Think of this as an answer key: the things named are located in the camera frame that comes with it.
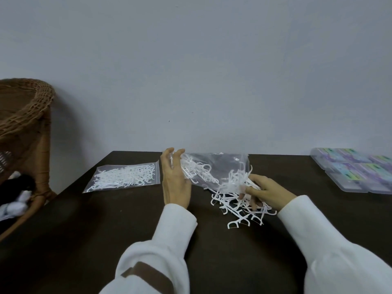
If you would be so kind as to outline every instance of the gray wall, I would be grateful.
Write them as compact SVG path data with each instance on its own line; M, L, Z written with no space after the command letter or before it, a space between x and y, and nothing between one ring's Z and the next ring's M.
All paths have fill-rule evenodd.
M392 154L392 0L1 0L0 78L51 83L51 183L112 150Z

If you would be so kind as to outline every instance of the long sleeve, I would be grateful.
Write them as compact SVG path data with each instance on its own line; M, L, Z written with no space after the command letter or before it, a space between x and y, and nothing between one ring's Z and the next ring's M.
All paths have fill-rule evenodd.
M292 200L278 217L308 264L305 294L391 293L392 268L345 239L308 196Z
M125 250L115 279L100 293L189 293L184 254L196 226L196 218L189 211L177 204L167 204L153 238L136 242Z

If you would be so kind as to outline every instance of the sealed bag of floss picks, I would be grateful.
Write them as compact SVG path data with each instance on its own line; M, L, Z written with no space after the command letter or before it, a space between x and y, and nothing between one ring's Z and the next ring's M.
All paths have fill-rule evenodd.
M105 165L97 167L83 193L156 185L160 180L159 161L137 165Z
M239 192L238 188L247 178L249 161L247 154L183 153L181 168L194 185L211 190L224 187L227 192Z

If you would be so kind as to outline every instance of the rattan chair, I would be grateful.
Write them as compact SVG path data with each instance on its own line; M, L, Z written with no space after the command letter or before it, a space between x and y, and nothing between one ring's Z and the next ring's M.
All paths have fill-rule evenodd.
M49 188L49 106L54 95L51 85L41 80L0 80L0 184L18 170L34 177L37 185L29 209L0 235L0 241L37 212L46 200L56 196Z

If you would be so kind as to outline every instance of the hand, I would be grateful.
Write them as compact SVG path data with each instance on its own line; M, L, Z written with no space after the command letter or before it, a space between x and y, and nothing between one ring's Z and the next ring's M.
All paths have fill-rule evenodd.
M249 175L249 179L257 183L262 190L257 190L253 187L246 187L246 193L252 195L251 206L252 209L256 209L256 199L264 201L273 209L280 211L284 208L287 203L296 198L292 192L287 191L277 182L266 176L261 176L257 174Z
M165 205L174 203L187 209L190 201L190 189L192 184L190 180L184 177L182 173L180 156L185 152L184 149L178 150L173 154L173 169L170 167L169 154L174 148L168 148L162 153L161 163L162 172L164 173L164 181L162 183L164 189Z

